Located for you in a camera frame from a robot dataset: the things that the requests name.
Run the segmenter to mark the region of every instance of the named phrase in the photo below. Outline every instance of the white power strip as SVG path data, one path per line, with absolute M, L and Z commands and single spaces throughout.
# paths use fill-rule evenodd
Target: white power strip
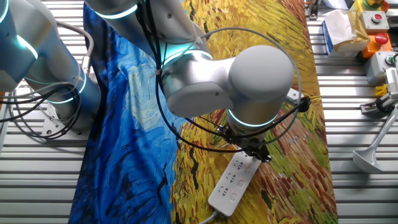
M 230 217 L 238 206 L 260 163 L 260 160 L 248 156 L 244 152 L 235 153 L 211 193 L 208 203 L 215 210 Z

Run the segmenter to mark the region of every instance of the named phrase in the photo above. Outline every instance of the black cable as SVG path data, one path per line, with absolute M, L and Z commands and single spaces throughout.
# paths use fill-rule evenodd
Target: black cable
M 214 122 L 210 121 L 209 119 L 206 119 L 206 118 L 204 118 L 202 116 L 199 116 L 199 118 L 204 119 L 205 121 L 211 123 L 212 125 L 216 126 L 217 128 L 224 128 L 221 125 L 218 125 L 218 124 L 216 124 L 216 123 L 214 123 Z
M 161 56 L 159 36 L 157 35 L 157 29 L 156 29 L 156 25 L 155 25 L 154 15 L 152 13 L 152 8 L 151 8 L 151 5 L 150 5 L 150 0 L 145 0 L 145 5 L 146 5 L 146 8 L 147 8 L 150 31 L 153 33 L 153 37 L 155 39 L 156 52 L 157 52 L 156 55 L 155 55 L 156 69 L 160 70 L 162 68 L 161 67 L 161 65 L 162 65 L 162 56 Z
M 392 64 L 392 66 L 393 66 L 394 68 L 396 67 L 396 62 L 397 62 L 396 57 L 398 57 L 398 54 L 395 54 L 395 55 L 392 57 L 392 60 L 391 60 L 391 64 Z
M 156 94 L 156 102 L 157 102 L 157 106 L 159 107 L 159 111 L 160 111 L 160 115 L 162 115 L 162 118 L 164 120 L 164 122 L 166 123 L 167 127 L 171 130 L 171 132 L 176 135 L 177 138 L 179 138 L 179 140 L 183 141 L 185 144 L 188 144 L 192 147 L 198 148 L 198 149 L 202 149 L 205 151 L 209 151 L 209 152 L 227 152 L 227 153 L 237 153 L 237 152 L 243 152 L 244 149 L 238 149 L 238 150 L 221 150 L 221 149 L 210 149 L 207 147 L 202 147 L 202 146 L 198 146 L 192 142 L 187 141 L 186 139 L 184 139 L 183 137 L 181 137 L 181 135 L 170 125 L 170 123 L 167 121 L 166 116 L 164 115 L 163 109 L 162 109 L 162 105 L 160 104 L 160 98 L 159 98 L 159 88 L 160 88 L 160 75 L 156 76 L 156 88 L 155 88 L 155 94 Z
M 4 104 L 4 105 L 19 105 L 19 104 L 24 104 L 24 103 L 31 103 L 31 102 L 34 102 L 34 101 L 37 101 L 37 100 L 40 100 L 40 99 L 44 98 L 47 94 L 48 93 L 43 94 L 43 95 L 38 96 L 38 97 L 35 97 L 35 98 L 32 98 L 32 99 L 29 99 L 29 100 L 25 100 L 25 101 L 4 101 L 4 100 L 1 100 L 0 104 Z
M 43 138 L 43 139 L 57 139 L 57 138 L 60 138 L 60 137 L 62 137 L 62 136 L 64 136 L 64 135 L 66 135 L 66 133 L 75 125 L 75 123 L 77 122 L 77 119 L 79 118 L 80 110 L 81 110 L 81 106 L 80 106 L 80 104 L 81 104 L 81 102 L 80 102 L 81 98 L 80 98 L 79 92 L 77 92 L 77 90 L 75 90 L 75 94 L 76 94 L 76 95 L 75 95 L 74 97 L 76 98 L 76 100 L 74 100 L 74 102 L 76 102 L 76 109 L 78 110 L 78 112 L 77 112 L 76 116 L 75 116 L 73 119 L 71 119 L 71 120 L 65 125 L 65 127 L 63 127 L 61 130 L 57 131 L 56 133 L 50 134 L 50 135 L 48 135 L 48 136 L 42 136 L 41 134 L 35 132 L 35 131 L 27 124 L 27 122 L 25 121 L 25 119 L 24 119 L 23 117 L 21 117 L 21 121 L 22 121 L 22 122 L 25 124 L 25 126 L 32 132 L 32 134 L 31 134 L 31 133 L 28 133 L 28 132 L 25 131 L 25 130 L 23 130 L 23 128 L 22 128 L 15 120 L 14 120 L 13 122 L 14 122 L 14 124 L 19 128 L 19 130 L 22 131 L 22 132 L 23 132 L 25 135 L 27 135 L 27 136 L 34 137 L 34 138 Z M 18 113 L 21 114 L 21 110 L 20 110 L 20 108 L 19 108 L 19 105 L 16 105 L 16 109 L 17 109 Z
M 35 104 L 31 109 L 27 110 L 26 112 L 24 112 L 24 113 L 22 113 L 22 114 L 19 114 L 19 115 L 17 115 L 17 116 L 14 116 L 14 117 L 6 118 L 6 119 L 0 119 L 0 123 L 7 122 L 7 121 L 12 121 L 12 120 L 21 118 L 21 117 L 23 117 L 23 116 L 29 114 L 30 112 L 32 112 L 33 110 L 35 110 L 38 106 L 40 106 L 40 104 L 42 104 L 46 99 L 50 98 L 54 93 L 56 93 L 56 92 L 58 92 L 58 91 L 59 91 L 59 88 L 56 88 L 56 89 L 54 89 L 54 90 L 52 90 L 52 91 L 50 91 L 50 92 L 44 94 L 44 95 L 43 95 L 44 97 L 42 98 L 42 100 L 40 100 L 37 104 Z
M 137 11 L 136 11 L 137 21 L 140 24 L 142 31 L 144 32 L 144 36 L 147 39 L 150 49 L 152 50 L 152 52 L 154 53 L 154 56 L 156 57 L 157 53 L 156 53 L 155 47 L 152 44 L 152 40 L 150 39 L 150 33 L 147 30 L 147 26 L 145 24 L 143 13 L 144 13 L 144 9 L 143 9 L 142 3 L 137 4 Z
M 167 43 L 166 43 L 166 46 L 164 48 L 164 56 L 163 56 L 162 68 L 164 68 L 164 62 L 166 61 L 166 52 L 167 52 Z
M 207 129 L 207 128 L 205 128 L 205 127 L 203 127 L 203 126 L 197 124 L 196 122 L 194 122 L 193 120 L 191 120 L 191 119 L 189 119 L 189 118 L 185 118 L 185 119 L 186 119 L 189 123 L 195 125 L 196 127 L 200 128 L 200 129 L 202 129 L 202 130 L 204 130 L 204 131 L 206 131 L 206 132 L 208 132 L 208 133 L 211 133 L 211 134 L 214 134 L 214 135 L 217 135 L 217 136 L 221 136 L 221 137 L 223 137 L 223 138 L 228 138 L 228 139 L 252 138 L 252 137 L 256 137 L 257 135 L 262 134 L 262 133 L 264 133 L 264 132 L 266 132 L 266 131 L 269 131 L 270 129 L 276 127 L 276 126 L 277 126 L 279 123 L 281 123 L 284 119 L 286 119 L 286 118 L 289 117 L 292 113 L 294 113 L 296 110 L 298 110 L 298 109 L 300 108 L 300 106 L 301 106 L 302 104 L 304 104 L 304 103 L 305 103 L 305 101 L 302 100 L 302 101 L 300 102 L 299 105 L 295 105 L 293 109 L 291 109 L 291 110 L 290 110 L 288 113 L 286 113 L 285 115 L 281 116 L 279 119 L 273 121 L 273 122 L 271 123 L 271 125 L 269 125 L 267 128 L 264 128 L 264 129 L 262 129 L 262 130 L 260 130 L 260 131 L 258 131 L 258 132 L 256 132 L 256 133 L 247 134 L 247 135 L 232 136 L 232 135 L 229 135 L 229 134 L 217 133 L 217 132 L 215 132 L 215 131 L 209 130 L 209 129 Z

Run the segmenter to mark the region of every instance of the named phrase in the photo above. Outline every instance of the power cord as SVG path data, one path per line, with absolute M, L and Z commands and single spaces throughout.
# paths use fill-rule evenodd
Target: power cord
M 87 54 L 86 56 L 90 57 L 91 54 L 93 53 L 93 49 L 94 49 L 94 39 L 93 37 L 85 30 L 79 28 L 79 27 L 75 27 L 73 25 L 67 24 L 66 22 L 61 22 L 61 21 L 56 21 L 58 26 L 64 27 L 66 29 L 70 29 L 72 31 L 75 31 L 79 34 L 83 34 L 87 40 L 88 40 L 88 48 L 87 48 Z
M 214 218 L 217 217 L 217 215 L 219 214 L 219 212 L 214 211 L 212 215 L 210 215 L 210 217 L 208 217 L 205 221 L 199 223 L 199 224 L 207 224 L 208 222 L 212 221 Z

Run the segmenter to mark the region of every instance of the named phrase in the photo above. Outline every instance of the red button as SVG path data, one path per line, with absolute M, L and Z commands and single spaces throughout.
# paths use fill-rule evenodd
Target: red button
M 376 34 L 376 36 L 374 37 L 374 41 L 379 44 L 379 45 L 383 45 L 388 43 L 388 36 L 387 34 Z
M 377 20 L 381 20 L 383 17 L 381 17 L 380 14 L 376 14 L 376 15 L 374 15 L 374 18 L 377 19 Z
M 380 23 L 382 21 L 383 17 L 380 14 L 375 14 L 372 16 L 372 21 L 376 24 Z

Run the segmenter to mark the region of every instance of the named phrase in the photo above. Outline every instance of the metal bracket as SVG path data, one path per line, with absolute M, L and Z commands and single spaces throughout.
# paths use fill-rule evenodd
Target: metal bracket
M 56 119 L 58 119 L 57 117 L 57 113 L 55 112 L 55 108 L 49 104 L 47 106 L 47 111 Z M 56 133 L 57 131 L 61 130 L 62 128 L 64 128 L 65 125 L 54 120 L 54 119 L 50 119 L 49 117 L 46 117 L 44 119 L 44 125 L 43 125 L 43 131 L 42 131 L 42 135 L 46 136 L 52 133 Z M 64 136 L 61 136 L 57 139 L 52 139 L 52 140 L 47 140 L 48 142 L 56 142 L 56 143 L 60 143 L 60 144 L 66 144 L 66 145 L 81 145 L 81 144 L 86 144 L 87 140 L 88 140 L 88 136 L 90 135 L 90 129 L 87 130 L 83 130 L 83 131 L 74 131 L 74 130 L 69 130 L 69 132 L 67 132 Z
M 308 6 L 308 16 L 310 20 L 318 19 L 318 8 L 321 4 L 322 0 L 312 0 L 311 4 Z

